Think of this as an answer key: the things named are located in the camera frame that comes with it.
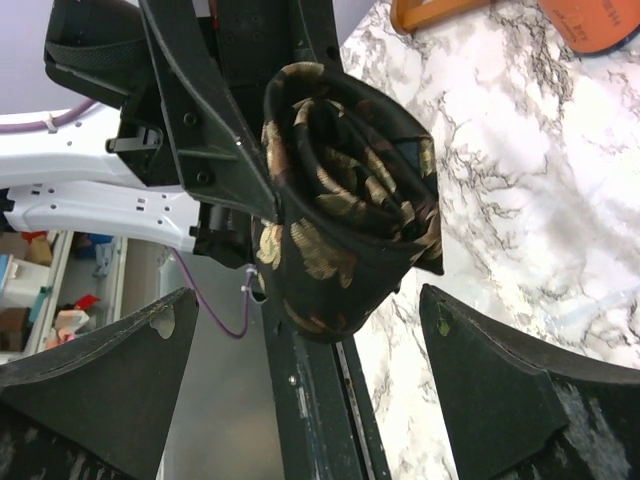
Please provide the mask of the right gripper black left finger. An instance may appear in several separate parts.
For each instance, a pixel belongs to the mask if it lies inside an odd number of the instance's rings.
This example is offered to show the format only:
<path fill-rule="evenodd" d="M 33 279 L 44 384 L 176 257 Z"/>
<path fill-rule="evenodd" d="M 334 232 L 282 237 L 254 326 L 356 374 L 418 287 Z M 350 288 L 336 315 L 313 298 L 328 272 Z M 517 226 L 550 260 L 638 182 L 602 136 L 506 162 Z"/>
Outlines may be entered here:
<path fill-rule="evenodd" d="M 180 288 L 1 367 L 4 479 L 156 477 L 198 318 Z"/>

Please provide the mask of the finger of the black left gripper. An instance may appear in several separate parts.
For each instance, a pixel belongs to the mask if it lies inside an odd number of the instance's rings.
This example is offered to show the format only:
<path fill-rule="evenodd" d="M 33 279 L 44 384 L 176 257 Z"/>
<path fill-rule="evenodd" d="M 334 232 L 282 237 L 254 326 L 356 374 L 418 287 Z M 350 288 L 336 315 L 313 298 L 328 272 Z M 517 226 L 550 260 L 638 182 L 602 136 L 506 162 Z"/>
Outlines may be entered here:
<path fill-rule="evenodd" d="M 139 3 L 179 180 L 194 199 L 274 222 L 263 155 L 190 1 Z"/>

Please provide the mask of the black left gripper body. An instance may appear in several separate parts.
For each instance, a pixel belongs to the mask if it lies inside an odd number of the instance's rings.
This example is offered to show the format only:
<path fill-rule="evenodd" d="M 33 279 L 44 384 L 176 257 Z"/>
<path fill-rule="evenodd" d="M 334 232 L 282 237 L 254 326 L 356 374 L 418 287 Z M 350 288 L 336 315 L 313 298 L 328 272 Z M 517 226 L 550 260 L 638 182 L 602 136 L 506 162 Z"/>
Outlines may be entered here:
<path fill-rule="evenodd" d="M 145 185 L 181 185 L 139 3 L 109 1 L 105 5 L 107 37 L 116 45 L 120 60 L 116 83 L 121 114 L 118 133 L 106 147 Z M 256 138 L 266 167 L 260 143 L 266 86 L 282 67 L 297 61 L 338 63 L 332 5 L 327 1 L 210 1 L 206 8 L 207 18 L 199 17 L 195 7 L 194 11 L 209 55 Z M 247 264 L 252 257 L 250 224 L 260 217 L 198 202 L 198 218 L 187 229 L 194 252 L 232 269 Z"/>

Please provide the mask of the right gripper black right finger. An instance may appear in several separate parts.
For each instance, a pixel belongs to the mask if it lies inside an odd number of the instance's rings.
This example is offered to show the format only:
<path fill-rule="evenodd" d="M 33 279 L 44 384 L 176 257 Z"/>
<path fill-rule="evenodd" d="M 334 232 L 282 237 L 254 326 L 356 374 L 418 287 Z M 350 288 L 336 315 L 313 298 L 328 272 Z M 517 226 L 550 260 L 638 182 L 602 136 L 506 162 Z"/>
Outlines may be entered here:
<path fill-rule="evenodd" d="M 637 370 L 553 346 L 432 285 L 419 312 L 459 478 L 638 478 Z"/>

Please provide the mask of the black gold floral tie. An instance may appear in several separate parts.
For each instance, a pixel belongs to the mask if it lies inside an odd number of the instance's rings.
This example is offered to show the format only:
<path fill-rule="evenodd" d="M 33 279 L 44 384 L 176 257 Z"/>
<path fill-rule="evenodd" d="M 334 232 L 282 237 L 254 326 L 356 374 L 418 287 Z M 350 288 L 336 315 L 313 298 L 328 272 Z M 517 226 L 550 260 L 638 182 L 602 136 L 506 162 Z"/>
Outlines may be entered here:
<path fill-rule="evenodd" d="M 390 97 L 314 62 L 284 66 L 263 110 L 278 217 L 252 222 L 258 279 L 300 336 L 337 343 L 410 269 L 444 271 L 434 141 Z"/>

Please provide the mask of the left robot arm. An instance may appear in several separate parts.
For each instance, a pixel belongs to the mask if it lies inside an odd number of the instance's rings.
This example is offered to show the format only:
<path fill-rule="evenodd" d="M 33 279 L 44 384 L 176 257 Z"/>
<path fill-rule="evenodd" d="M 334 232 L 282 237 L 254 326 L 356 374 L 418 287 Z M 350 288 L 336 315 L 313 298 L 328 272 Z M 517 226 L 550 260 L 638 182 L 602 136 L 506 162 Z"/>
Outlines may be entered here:
<path fill-rule="evenodd" d="M 259 137 L 284 66 L 341 65 L 328 1 L 57 1 L 45 71 L 86 106 L 1 128 L 1 225 L 128 237 L 237 268 L 278 200 Z"/>

